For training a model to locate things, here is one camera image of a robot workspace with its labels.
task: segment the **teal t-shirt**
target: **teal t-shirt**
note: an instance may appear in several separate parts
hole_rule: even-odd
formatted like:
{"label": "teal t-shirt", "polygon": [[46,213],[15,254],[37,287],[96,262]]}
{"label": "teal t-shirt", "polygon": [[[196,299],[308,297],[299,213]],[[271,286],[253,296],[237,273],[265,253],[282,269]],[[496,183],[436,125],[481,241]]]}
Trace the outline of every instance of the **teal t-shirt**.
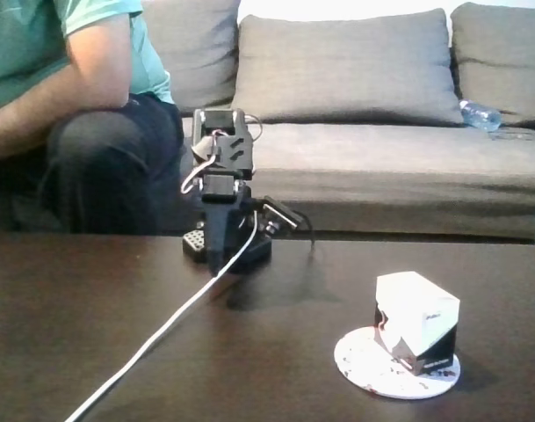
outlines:
{"label": "teal t-shirt", "polygon": [[103,18],[128,13],[134,94],[173,103],[170,74],[148,38],[140,0],[0,0],[0,107],[69,63],[65,38]]}

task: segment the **wire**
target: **wire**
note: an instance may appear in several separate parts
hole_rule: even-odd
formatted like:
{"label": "wire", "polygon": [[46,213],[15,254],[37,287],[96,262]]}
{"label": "wire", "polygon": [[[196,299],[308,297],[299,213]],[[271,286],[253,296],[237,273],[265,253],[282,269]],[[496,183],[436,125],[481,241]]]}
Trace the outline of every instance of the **wire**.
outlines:
{"label": "wire", "polygon": [[193,188],[193,185],[189,185],[189,183],[192,182],[193,179],[199,173],[201,173],[206,167],[208,167],[209,165],[213,165],[215,160],[216,160],[216,155],[211,156],[207,161],[205,161],[204,163],[201,163],[199,166],[195,167],[191,173],[189,173],[189,176],[187,176],[187,178],[181,184],[181,193],[183,195],[186,195],[187,193],[189,193],[191,189]]}
{"label": "wire", "polygon": [[298,214],[304,219],[304,223],[307,225],[308,232],[310,233],[310,243],[312,244],[312,246],[314,246],[316,238],[315,238],[315,231],[314,231],[314,226],[312,225],[312,221],[310,221],[310,218],[308,218],[306,214],[303,214],[300,211],[296,211],[295,209],[293,211],[295,214]]}
{"label": "wire", "polygon": [[156,331],[146,343],[136,352],[136,354],[129,360],[126,365],[115,375],[113,375],[109,380],[107,380],[99,389],[93,393],[83,404],[72,413],[65,422],[76,422],[82,415],[89,410],[89,408],[105,393],[110,389],[116,382],[118,382],[132,367],[140,360],[144,353],[152,347],[160,337],[186,312],[198,299],[200,299],[227,271],[230,267],[237,261],[246,249],[248,249],[251,242],[253,242],[254,237],[257,233],[257,211],[254,211],[254,227],[249,235],[249,239],[242,246],[242,248],[228,261],[228,263],[222,267],[215,277],[212,277],[205,286],[203,286],[195,295],[192,296],[181,308],[179,308],[171,318],[166,321],[158,331]]}
{"label": "wire", "polygon": [[253,138],[253,142],[255,142],[261,137],[261,135],[264,134],[264,124],[257,116],[254,116],[253,114],[246,114],[246,117],[250,117],[259,125],[259,135]]}
{"label": "wire", "polygon": [[191,183],[193,181],[193,179],[199,173],[201,173],[206,167],[208,167],[209,165],[213,165],[214,161],[216,161],[216,151],[215,150],[216,150],[216,140],[218,138],[218,135],[228,136],[228,134],[226,132],[224,132],[223,130],[221,130],[221,129],[215,129],[213,131],[213,133],[211,134],[211,136],[213,137],[213,154],[204,163],[201,163],[199,166],[195,167],[192,170],[192,172],[189,173],[189,176],[187,176],[185,178],[185,180],[181,184],[181,193],[183,195],[186,195],[187,193],[189,193],[191,191],[191,189],[193,188],[193,185],[188,186],[189,183]]}

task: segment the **plastic water bottle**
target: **plastic water bottle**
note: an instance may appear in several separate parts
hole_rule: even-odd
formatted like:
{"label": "plastic water bottle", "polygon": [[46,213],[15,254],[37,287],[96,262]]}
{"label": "plastic water bottle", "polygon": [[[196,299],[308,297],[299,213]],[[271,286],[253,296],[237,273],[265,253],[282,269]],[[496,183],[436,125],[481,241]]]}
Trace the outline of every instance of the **plastic water bottle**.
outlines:
{"label": "plastic water bottle", "polygon": [[463,99],[460,101],[460,111],[465,124],[468,126],[477,127],[486,132],[494,132],[502,125],[502,114],[495,108]]}

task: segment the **dark pants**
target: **dark pants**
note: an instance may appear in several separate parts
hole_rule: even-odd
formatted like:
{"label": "dark pants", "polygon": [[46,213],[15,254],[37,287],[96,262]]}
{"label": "dark pants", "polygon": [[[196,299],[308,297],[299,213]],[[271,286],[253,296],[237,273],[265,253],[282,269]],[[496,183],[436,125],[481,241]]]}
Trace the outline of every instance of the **dark pants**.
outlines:
{"label": "dark pants", "polygon": [[183,144],[176,106],[131,95],[118,110],[79,113],[47,145],[0,161],[0,192],[35,192],[71,233],[154,235],[150,187],[171,177]]}

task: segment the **knee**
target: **knee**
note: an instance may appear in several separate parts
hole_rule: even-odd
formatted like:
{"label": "knee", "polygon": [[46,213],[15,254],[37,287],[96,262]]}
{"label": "knee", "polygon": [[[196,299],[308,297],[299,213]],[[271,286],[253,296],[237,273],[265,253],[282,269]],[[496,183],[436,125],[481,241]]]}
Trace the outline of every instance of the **knee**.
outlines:
{"label": "knee", "polygon": [[135,124],[120,114],[82,113],[53,128],[48,139],[48,159],[67,167],[109,174],[119,168],[113,163],[124,164],[138,156],[132,149],[140,144],[140,138]]}

